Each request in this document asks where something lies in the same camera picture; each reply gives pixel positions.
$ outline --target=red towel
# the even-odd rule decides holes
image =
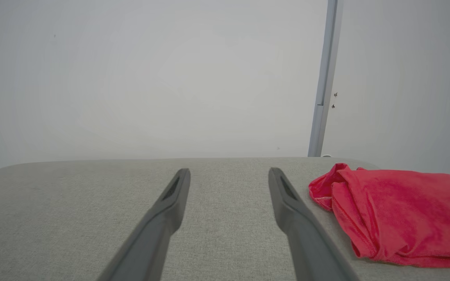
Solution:
[[[450,267],[450,175],[336,164],[310,197],[333,211],[359,258]]]

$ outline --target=red cloth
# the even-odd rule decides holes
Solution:
[[[339,163],[309,193],[334,212],[357,257],[450,267],[450,175],[352,171]]]

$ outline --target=gray table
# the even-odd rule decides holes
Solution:
[[[95,280],[175,172],[191,170],[184,220],[162,280],[295,280],[273,217],[268,169],[279,167],[363,281],[446,280],[450,269],[358,260],[307,185],[338,158],[97,160],[0,169],[0,280]]]

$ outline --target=white wall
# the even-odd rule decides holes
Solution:
[[[307,154],[327,0],[0,0],[0,167]]]
[[[450,174],[450,1],[345,0],[323,154]]]

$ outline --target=white backdrop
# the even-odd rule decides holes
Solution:
[[[304,157],[325,0],[0,0],[0,167]]]

